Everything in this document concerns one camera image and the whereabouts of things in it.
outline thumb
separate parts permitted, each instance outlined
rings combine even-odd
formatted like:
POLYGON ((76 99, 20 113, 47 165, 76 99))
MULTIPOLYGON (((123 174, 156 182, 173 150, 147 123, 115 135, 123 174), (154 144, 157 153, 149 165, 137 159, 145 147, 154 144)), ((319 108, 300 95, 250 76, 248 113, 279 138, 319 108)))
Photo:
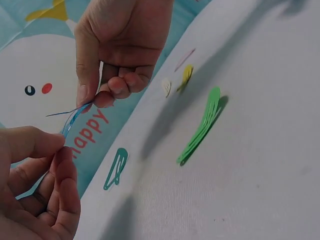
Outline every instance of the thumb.
POLYGON ((76 45, 76 74, 79 79, 76 105, 92 101, 99 85, 99 41, 86 18, 74 30, 76 45))

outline cartoon character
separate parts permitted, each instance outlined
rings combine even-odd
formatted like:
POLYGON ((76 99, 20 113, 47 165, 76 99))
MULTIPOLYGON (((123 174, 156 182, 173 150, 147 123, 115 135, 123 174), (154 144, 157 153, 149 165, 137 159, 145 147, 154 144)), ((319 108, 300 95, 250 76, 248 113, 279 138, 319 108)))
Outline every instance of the cartoon character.
MULTIPOLYGON (((26 17, 65 21, 65 1, 53 0, 53 8, 26 17)), ((76 44, 70 37, 40 34, 15 40, 0 52, 0 122, 6 128, 32 125, 50 133, 62 130, 68 115, 46 117, 76 107, 76 44)))

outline blue hair clip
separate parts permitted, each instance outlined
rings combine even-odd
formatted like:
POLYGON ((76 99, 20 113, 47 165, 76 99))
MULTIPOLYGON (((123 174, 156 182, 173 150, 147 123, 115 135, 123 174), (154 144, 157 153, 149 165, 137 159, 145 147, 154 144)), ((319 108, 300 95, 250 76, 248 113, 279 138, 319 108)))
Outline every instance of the blue hair clip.
POLYGON ((69 131, 70 131, 70 128, 74 124, 76 118, 83 112, 83 110, 86 109, 86 107, 88 107, 91 104, 92 104, 92 102, 89 102, 89 103, 87 103, 83 106, 77 107, 71 111, 58 112, 58 113, 47 115, 46 117, 57 116, 57 115, 62 115, 62 114, 70 114, 70 116, 66 120, 66 122, 63 126, 63 129, 62 129, 62 134, 66 138, 69 131))
POLYGON ((83 112, 83 110, 86 109, 86 107, 88 107, 91 103, 87 103, 79 108, 76 108, 72 111, 71 115, 68 117, 68 119, 66 120, 63 129, 62 129, 62 134, 64 135, 64 137, 66 138, 72 125, 74 124, 75 120, 77 119, 77 117, 83 112))

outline cartoon eye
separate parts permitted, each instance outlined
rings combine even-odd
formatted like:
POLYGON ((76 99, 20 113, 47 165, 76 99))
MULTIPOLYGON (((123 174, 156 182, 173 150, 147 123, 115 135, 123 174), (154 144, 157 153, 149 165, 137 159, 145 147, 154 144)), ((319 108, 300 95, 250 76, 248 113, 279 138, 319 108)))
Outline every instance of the cartoon eye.
POLYGON ((24 88, 24 92, 25 94, 27 94, 28 96, 32 96, 32 95, 35 95, 36 93, 36 89, 31 86, 31 85, 28 85, 24 88))

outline yellow shape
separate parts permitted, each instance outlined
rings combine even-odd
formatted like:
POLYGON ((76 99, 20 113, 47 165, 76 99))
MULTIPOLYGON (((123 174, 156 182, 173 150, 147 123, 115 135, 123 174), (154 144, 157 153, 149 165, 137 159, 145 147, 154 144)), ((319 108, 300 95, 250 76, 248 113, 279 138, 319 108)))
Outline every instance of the yellow shape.
POLYGON ((178 89, 176 90, 177 92, 181 89, 183 89, 189 82, 191 75, 194 71, 194 66, 192 66, 191 64, 187 65, 183 71, 183 76, 182 76, 182 83, 181 85, 178 87, 178 89))
POLYGON ((26 16, 25 20, 29 22, 35 19, 48 18, 58 19, 65 22, 69 19, 65 0, 53 0, 52 5, 52 8, 41 9, 30 13, 28 16, 26 16))

